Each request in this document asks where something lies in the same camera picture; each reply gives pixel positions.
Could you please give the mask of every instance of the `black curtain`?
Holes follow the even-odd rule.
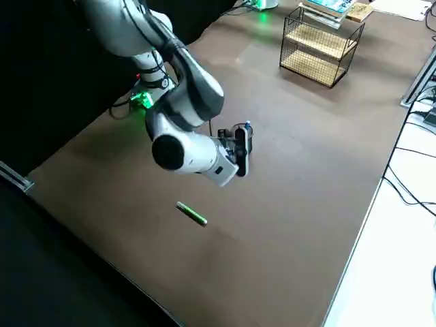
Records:
[[[0,177],[0,326],[181,326]]]
[[[234,0],[152,0],[189,44]],[[2,2],[0,160],[26,175],[125,94],[129,59],[105,51],[73,0]]]

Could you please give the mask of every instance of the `green light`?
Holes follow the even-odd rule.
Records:
[[[259,21],[260,22],[267,22],[268,21],[268,14],[266,12],[261,12],[259,15]]]
[[[258,0],[254,6],[259,10],[263,10],[266,7],[266,0]]]
[[[139,92],[130,97],[130,105],[134,110],[137,109],[144,109],[146,111],[147,109],[153,107],[153,99],[148,92]]]
[[[142,105],[145,108],[149,109],[149,108],[153,107],[153,104],[154,104],[153,99],[151,99],[150,93],[146,92],[144,94],[144,98],[142,99]]]

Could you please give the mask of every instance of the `wire basket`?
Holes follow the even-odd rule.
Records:
[[[334,31],[298,7],[285,17],[280,66],[331,88],[348,72],[363,28]]]

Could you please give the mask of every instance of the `black cable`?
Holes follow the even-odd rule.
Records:
[[[434,136],[436,136],[436,133],[435,133],[434,131],[432,131],[431,129],[429,129],[429,128],[425,127],[425,126],[422,126],[422,125],[420,125],[420,124],[416,124],[416,123],[410,123],[409,121],[406,121],[406,124],[413,125],[413,126],[418,126],[418,127],[422,128],[422,129],[424,129],[424,130],[426,130],[426,131],[429,131],[429,132],[432,133]]]
[[[255,5],[255,1],[252,1],[252,0],[246,0],[246,1],[243,1],[240,5],[235,5],[234,7],[231,7],[229,10],[226,10],[225,12],[223,12],[223,13],[220,15],[220,17],[221,17],[221,16],[224,16],[224,15],[227,15],[227,14],[229,14],[230,12],[233,12],[233,11],[235,11],[235,10],[237,10],[237,9],[241,9],[241,8],[252,8],[252,7],[254,7],[254,5]]]
[[[212,119],[209,121],[209,134],[211,136],[213,136],[213,132],[212,132]]]
[[[432,31],[432,32],[434,32],[434,33],[436,33],[436,30],[435,30],[435,29],[432,29],[432,28],[429,26],[429,14],[430,14],[432,17],[436,17],[436,15],[433,13],[433,8],[435,7],[435,5],[436,5],[436,2],[434,2],[434,3],[431,5],[431,7],[427,10],[427,12],[426,12],[426,14],[425,14],[425,26],[426,26],[427,29],[429,29],[430,31]],[[433,41],[436,42],[436,35],[432,36],[431,39],[432,39]]]
[[[129,102],[130,102],[130,98],[127,99],[127,100],[125,100],[125,101],[123,101],[123,102],[120,102],[120,103],[118,103],[118,104],[113,104],[113,105],[112,105],[112,108],[116,108],[116,107],[124,106],[125,104],[128,104]]]
[[[427,117],[427,115],[429,114],[429,111],[412,111],[410,112],[410,114],[417,114],[418,116],[421,116],[422,118]]]
[[[118,108],[118,107],[124,106],[125,104],[128,104],[129,102],[130,102],[130,95],[129,95],[129,98],[128,98],[127,100],[124,100],[124,101],[119,102],[119,103],[117,103],[117,104],[113,104],[113,105],[108,109],[108,114],[109,114],[109,116],[111,116],[113,119],[116,119],[116,120],[118,120],[118,121],[121,121],[121,120],[123,120],[124,118],[127,118],[127,117],[131,114],[131,108],[130,108],[130,106],[129,106],[129,112],[128,112],[126,115],[121,116],[121,117],[118,117],[118,116],[116,116],[116,115],[114,114],[114,108]]]
[[[125,2],[125,0],[123,0],[123,4],[124,4],[125,9],[127,10],[127,14],[129,15],[129,18],[130,18],[131,22],[134,24],[134,26],[135,26],[136,30],[138,31],[138,33],[139,33],[139,34],[144,38],[144,40],[146,40],[149,44],[151,44],[150,40],[149,40],[148,37],[144,34],[144,32],[142,31],[142,29],[139,28],[138,24],[136,24],[136,21],[135,21],[134,17],[131,15],[131,12],[130,12],[130,10],[129,10],[129,8],[128,8],[126,2]],[[158,66],[158,68],[160,69],[160,71],[161,71],[161,72],[166,76],[166,78],[169,78],[169,79],[172,81],[173,84],[176,84],[176,83],[174,82],[174,80],[171,78],[171,76],[168,75],[167,72],[165,72],[165,71],[162,69],[161,65],[159,64],[159,61],[157,60],[157,57],[156,57],[156,54],[155,54],[154,50],[151,51],[151,55],[153,56],[153,59],[155,60],[156,65]]]
[[[433,96],[432,97],[423,97],[422,99],[417,99],[416,101],[417,102],[420,102],[421,104],[422,104],[422,102],[421,101],[424,101],[424,100],[431,100],[431,101],[435,101],[436,100],[436,96],[433,94]]]
[[[428,90],[432,90],[432,92],[433,92],[433,97],[434,96],[436,96],[436,85],[432,85],[431,87],[426,87],[425,89],[423,89],[421,92],[420,92],[420,94],[419,94],[419,96],[421,96],[425,91],[428,91]]]
[[[168,78],[168,79],[171,80],[172,84],[175,85],[175,84],[176,84],[175,81],[171,78],[170,75],[168,75],[168,73],[167,73],[166,71],[164,71],[164,69],[162,68],[162,66],[159,64],[159,61],[157,60],[157,56],[156,56],[154,50],[151,51],[151,55],[153,56],[153,59],[155,60],[156,65],[158,66],[159,70],[160,70],[160,71],[161,71],[161,72],[166,76],[166,78]]]
[[[386,181],[386,182],[388,182],[389,183],[389,185],[398,193],[398,195],[400,196],[400,198],[402,199],[402,201],[404,202],[404,203],[406,203],[408,206],[415,206],[415,205],[417,205],[417,204],[424,204],[424,205],[427,205],[427,206],[434,206],[434,205],[436,205],[436,202],[408,202],[405,198],[404,198],[404,196],[403,196],[403,194],[401,194],[401,192],[400,192],[400,190],[395,186],[395,184],[389,179],[389,178],[387,178],[387,177],[383,177],[383,179]]]
[[[431,157],[431,158],[435,158],[436,159],[436,155],[429,155],[428,153],[423,153],[423,152],[420,152],[420,151],[417,151],[417,150],[412,150],[412,149],[401,148],[399,146],[397,146],[395,148],[398,149],[398,150],[409,151],[409,152],[417,153],[419,155],[425,155],[427,157]]]
[[[436,266],[433,268],[433,289],[436,292]]]
[[[412,193],[412,192],[410,192],[410,190],[403,184],[403,182],[401,182],[401,180],[398,178],[398,176],[395,174],[395,172],[394,172],[394,170],[392,169],[392,167],[390,167],[390,166],[388,166],[388,168],[390,169],[390,171],[393,173],[393,175],[395,176],[395,178],[396,178],[396,180],[398,181],[398,183],[400,183],[400,185],[401,185],[401,187],[403,188],[403,189],[405,189],[406,190],[406,192],[417,202],[417,204],[419,204],[422,208],[424,208],[425,210],[427,210],[432,216],[434,216],[435,218],[436,218],[436,213],[434,213],[432,210],[430,210],[429,208],[427,208],[426,206],[425,206],[425,204],[428,204],[428,203],[425,203],[425,202],[421,202],[421,201],[419,201],[418,199],[417,199],[417,197]]]
[[[242,16],[242,15],[248,14],[249,12],[252,12],[255,10],[254,7],[246,7],[246,8],[247,8],[247,10],[244,12],[238,12],[236,14],[228,13],[228,14],[226,14],[226,16]]]

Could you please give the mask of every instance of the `stack of books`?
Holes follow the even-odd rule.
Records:
[[[338,29],[345,18],[362,22],[372,11],[370,5],[357,0],[302,0],[300,7],[313,20]]]

